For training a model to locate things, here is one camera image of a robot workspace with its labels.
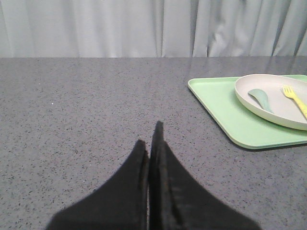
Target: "utensil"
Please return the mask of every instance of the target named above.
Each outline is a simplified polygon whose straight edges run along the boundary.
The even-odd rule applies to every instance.
[[[264,110],[273,114],[273,111],[271,110],[270,105],[269,105],[268,96],[265,93],[265,91],[261,89],[252,89],[248,91],[248,94],[254,97]]]
[[[307,106],[298,98],[295,94],[291,86],[284,85],[283,86],[283,93],[287,98],[293,99],[297,104],[298,108],[301,110],[304,117],[307,119]]]

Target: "plastic tray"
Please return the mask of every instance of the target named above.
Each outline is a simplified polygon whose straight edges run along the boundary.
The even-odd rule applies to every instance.
[[[305,75],[287,77],[307,81]],[[238,78],[191,79],[188,86],[227,136],[241,147],[256,150],[307,143],[307,131],[269,122],[244,107],[235,94]]]

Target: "beige plate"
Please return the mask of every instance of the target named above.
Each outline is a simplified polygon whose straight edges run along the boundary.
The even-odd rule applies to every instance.
[[[239,78],[235,84],[236,96],[239,101],[254,114],[276,124],[307,130],[307,120],[292,99],[283,94],[283,86],[290,85],[297,96],[307,104],[307,82],[271,74],[251,74]],[[248,95],[252,89],[262,89],[269,98],[269,105],[274,114],[263,110]]]

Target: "fork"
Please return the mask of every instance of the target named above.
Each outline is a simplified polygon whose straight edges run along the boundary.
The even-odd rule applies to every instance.
[[[299,109],[301,110],[302,114],[307,119],[307,106],[298,98],[298,96],[295,94],[291,86],[284,85],[283,86],[283,93],[287,98],[293,99]]]

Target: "gray countertop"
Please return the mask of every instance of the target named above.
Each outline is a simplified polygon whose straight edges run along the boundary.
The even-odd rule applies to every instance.
[[[235,145],[192,78],[307,74],[307,57],[0,59],[0,229],[43,229],[102,185],[155,123],[192,176],[264,230],[307,226],[307,145]]]

